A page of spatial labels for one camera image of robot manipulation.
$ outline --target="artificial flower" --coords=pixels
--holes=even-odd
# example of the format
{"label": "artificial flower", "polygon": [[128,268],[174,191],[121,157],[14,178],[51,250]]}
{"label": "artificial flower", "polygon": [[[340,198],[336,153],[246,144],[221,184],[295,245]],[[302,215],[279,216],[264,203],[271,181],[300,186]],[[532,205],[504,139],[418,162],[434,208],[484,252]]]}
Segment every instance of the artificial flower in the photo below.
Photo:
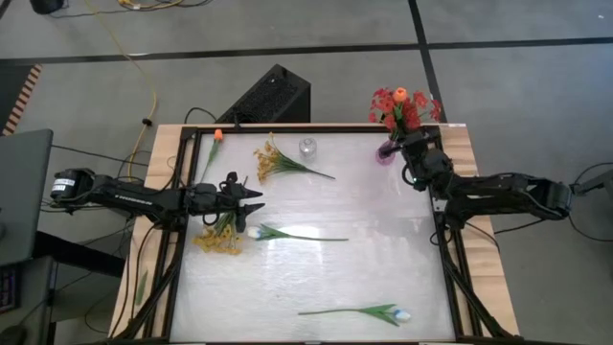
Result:
{"label": "artificial flower", "polygon": [[205,253],[215,251],[231,255],[240,254],[241,250],[238,248],[240,237],[237,235],[235,220],[234,213],[223,214],[214,226],[207,226],[202,235],[193,238],[192,243],[202,248]]}
{"label": "artificial flower", "polygon": [[396,140],[408,134],[410,130],[421,126],[421,117],[429,113],[430,118],[436,122],[441,119],[441,103],[437,100],[430,102],[423,92],[413,93],[413,100],[406,89],[399,87],[392,92],[388,88],[380,88],[373,94],[371,100],[370,122],[379,122],[390,129],[390,139]]}
{"label": "artificial flower", "polygon": [[216,129],[215,134],[213,136],[213,145],[211,146],[211,150],[209,151],[209,160],[207,161],[207,165],[204,166],[204,172],[202,172],[202,176],[200,177],[200,183],[204,181],[204,175],[209,170],[211,163],[215,160],[217,156],[217,152],[219,151],[219,144],[221,144],[221,140],[223,139],[223,133],[221,129]]}
{"label": "artificial flower", "polygon": [[409,96],[406,93],[406,89],[404,87],[397,88],[396,91],[394,91],[394,95],[392,95],[394,103],[396,104],[401,104],[402,102],[406,101],[408,97]]}
{"label": "artificial flower", "polygon": [[432,120],[438,122],[441,120],[441,103],[437,100],[432,100],[432,104],[434,105],[434,108],[430,110],[430,117]]}
{"label": "artificial flower", "polygon": [[309,311],[309,312],[299,312],[299,315],[315,315],[321,313],[329,313],[329,312],[341,312],[341,311],[355,311],[368,314],[370,316],[376,317],[379,320],[383,320],[387,323],[390,323],[394,326],[399,327],[400,325],[397,322],[407,322],[411,318],[411,315],[405,310],[394,308],[395,304],[390,305],[382,305],[382,306],[374,306],[370,308],[364,309],[335,309],[335,310],[321,310],[321,311]]}
{"label": "artificial flower", "polygon": [[428,106],[428,99],[423,96],[423,92],[421,91],[416,91],[415,93],[413,93],[413,101],[415,102],[416,106],[422,109]]}
{"label": "artificial flower", "polygon": [[271,174],[288,172],[315,173],[323,177],[335,179],[330,175],[311,170],[284,155],[275,145],[272,132],[270,132],[270,142],[266,141],[266,144],[264,144],[264,150],[256,149],[253,153],[258,157],[258,179],[260,183]]}
{"label": "artificial flower", "polygon": [[256,241],[265,241],[265,240],[276,240],[276,239],[295,239],[295,240],[308,240],[308,241],[328,241],[328,242],[337,242],[337,241],[348,241],[349,239],[320,239],[320,238],[312,238],[312,237],[304,237],[304,236],[294,236],[286,234],[283,231],[279,231],[277,229],[273,229],[270,226],[260,224],[258,226],[250,226],[247,228],[247,236]]}

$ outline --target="yellow cable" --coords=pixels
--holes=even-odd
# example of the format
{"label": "yellow cable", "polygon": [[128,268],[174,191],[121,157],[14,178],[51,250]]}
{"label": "yellow cable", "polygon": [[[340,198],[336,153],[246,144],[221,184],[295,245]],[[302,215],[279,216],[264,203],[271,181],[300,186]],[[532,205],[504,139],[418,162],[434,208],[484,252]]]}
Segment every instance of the yellow cable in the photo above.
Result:
{"label": "yellow cable", "polygon": [[[108,34],[111,36],[111,38],[113,39],[113,42],[115,42],[115,45],[117,46],[117,49],[119,49],[120,53],[127,58],[130,62],[132,62],[134,64],[134,66],[136,66],[136,68],[138,68],[139,71],[141,71],[141,74],[143,75],[143,77],[145,78],[145,82],[148,84],[149,88],[151,89],[151,96],[153,97],[153,104],[151,105],[151,111],[149,112],[149,114],[147,115],[147,119],[150,120],[151,117],[153,116],[153,113],[155,112],[155,108],[157,107],[157,92],[155,92],[155,86],[153,85],[153,82],[151,81],[151,78],[148,76],[148,74],[141,68],[141,66],[139,66],[138,63],[136,63],[136,61],[134,61],[132,59],[132,57],[130,57],[125,51],[124,48],[122,48],[122,45],[119,43],[119,40],[117,39],[117,37],[113,34],[113,32],[111,31],[111,29],[109,28],[109,26],[106,24],[106,22],[104,22],[104,20],[102,19],[102,16],[98,13],[98,9],[95,8],[90,2],[89,0],[85,0],[85,5],[87,5],[87,7],[89,8],[89,11],[91,11],[92,13],[94,13],[94,15],[96,16],[96,18],[98,18],[98,20],[100,21],[100,23],[102,24],[102,26],[106,29],[106,31],[108,32]],[[132,154],[130,155],[130,159],[127,163],[127,176],[129,178],[129,180],[132,180],[132,162],[134,161],[134,156],[136,155],[136,151],[138,150],[138,147],[141,145],[141,141],[143,140],[143,135],[145,134],[145,129],[147,129],[147,125],[143,125],[143,128],[141,129],[141,133],[138,135],[138,139],[136,140],[136,144],[134,145],[134,149],[132,150]]]}

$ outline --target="orange flower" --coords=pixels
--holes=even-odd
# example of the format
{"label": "orange flower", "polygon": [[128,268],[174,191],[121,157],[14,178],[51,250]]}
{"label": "orange flower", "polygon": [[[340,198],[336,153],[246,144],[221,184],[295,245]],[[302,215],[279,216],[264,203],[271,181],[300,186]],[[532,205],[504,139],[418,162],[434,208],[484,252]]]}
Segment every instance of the orange flower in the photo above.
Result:
{"label": "orange flower", "polygon": [[399,104],[406,101],[408,94],[406,93],[405,88],[399,87],[396,89],[396,91],[394,91],[394,95],[392,97],[394,98],[394,102]]}

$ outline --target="orange tulip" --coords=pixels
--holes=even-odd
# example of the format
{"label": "orange tulip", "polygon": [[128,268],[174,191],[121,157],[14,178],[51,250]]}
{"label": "orange tulip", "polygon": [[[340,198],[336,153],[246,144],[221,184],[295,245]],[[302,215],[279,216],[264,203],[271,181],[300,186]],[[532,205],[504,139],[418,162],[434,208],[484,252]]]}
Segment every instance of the orange tulip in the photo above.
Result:
{"label": "orange tulip", "polygon": [[406,89],[404,87],[399,87],[396,89],[396,91],[394,91],[394,95],[392,95],[392,98],[394,99],[394,102],[397,104],[400,104],[404,101],[406,101],[408,97],[408,94],[406,92]]}
{"label": "orange tulip", "polygon": [[221,133],[221,129],[215,130],[215,136],[213,137],[215,140],[223,139],[223,133]]}

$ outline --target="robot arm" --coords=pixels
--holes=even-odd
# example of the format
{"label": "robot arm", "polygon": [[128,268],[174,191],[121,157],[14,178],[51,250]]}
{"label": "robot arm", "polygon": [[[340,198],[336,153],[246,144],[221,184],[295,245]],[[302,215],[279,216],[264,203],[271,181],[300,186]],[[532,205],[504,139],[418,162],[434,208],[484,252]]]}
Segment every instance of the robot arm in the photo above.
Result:
{"label": "robot arm", "polygon": [[434,147],[436,139],[428,127],[422,127],[383,154],[401,151],[406,161],[403,180],[418,191],[429,187],[433,197],[443,201],[449,225],[463,228],[467,220],[479,215],[531,214],[550,220],[568,217],[572,196],[568,186],[516,172],[458,176],[451,159]]}
{"label": "robot arm", "polygon": [[69,169],[56,173],[51,192],[51,207],[64,208],[71,213],[87,203],[125,210],[137,216],[146,216],[156,228],[172,230],[186,221],[187,214],[216,215],[237,213],[237,231],[243,232],[245,218],[264,204],[239,206],[244,198],[261,196],[237,183],[235,172],[230,172],[217,187],[200,183],[187,188],[154,190],[107,175],[94,174],[88,169]]}

